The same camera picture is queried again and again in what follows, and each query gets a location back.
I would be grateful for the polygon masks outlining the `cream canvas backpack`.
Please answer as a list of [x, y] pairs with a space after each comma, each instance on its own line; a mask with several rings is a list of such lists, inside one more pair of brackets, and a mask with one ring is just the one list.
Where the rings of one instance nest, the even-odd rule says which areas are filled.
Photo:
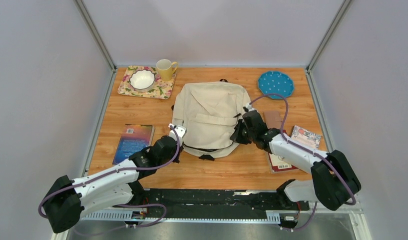
[[201, 159], [223, 158], [239, 145], [231, 140], [250, 103], [247, 90], [224, 81], [187, 83], [176, 96], [172, 123], [187, 129], [183, 149]]

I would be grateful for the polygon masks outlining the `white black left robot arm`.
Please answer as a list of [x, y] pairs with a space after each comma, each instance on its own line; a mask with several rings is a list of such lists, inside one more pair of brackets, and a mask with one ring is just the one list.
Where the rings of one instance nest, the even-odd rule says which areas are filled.
[[184, 132], [173, 129], [154, 145], [135, 152], [122, 162], [86, 177], [55, 180], [39, 203], [38, 213], [48, 219], [54, 233], [64, 232], [88, 215], [107, 207], [144, 203], [140, 179], [179, 161]]

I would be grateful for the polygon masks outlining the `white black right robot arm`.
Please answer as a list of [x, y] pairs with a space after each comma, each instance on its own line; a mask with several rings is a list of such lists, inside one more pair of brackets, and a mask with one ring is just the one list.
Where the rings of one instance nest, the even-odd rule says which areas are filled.
[[268, 128], [257, 110], [244, 113], [230, 139], [239, 144], [254, 143], [269, 154], [310, 174], [311, 180], [289, 180], [278, 187], [277, 203], [288, 210], [300, 201], [320, 202], [336, 211], [342, 205], [355, 205], [362, 185], [344, 153], [310, 149], [285, 135], [282, 129]]

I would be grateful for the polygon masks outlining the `blue sunset cover book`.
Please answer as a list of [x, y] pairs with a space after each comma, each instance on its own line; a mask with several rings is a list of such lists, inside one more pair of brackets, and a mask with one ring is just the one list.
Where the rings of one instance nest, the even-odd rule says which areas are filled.
[[112, 164], [117, 165], [132, 154], [141, 151], [152, 143], [153, 125], [126, 124], [121, 134]]

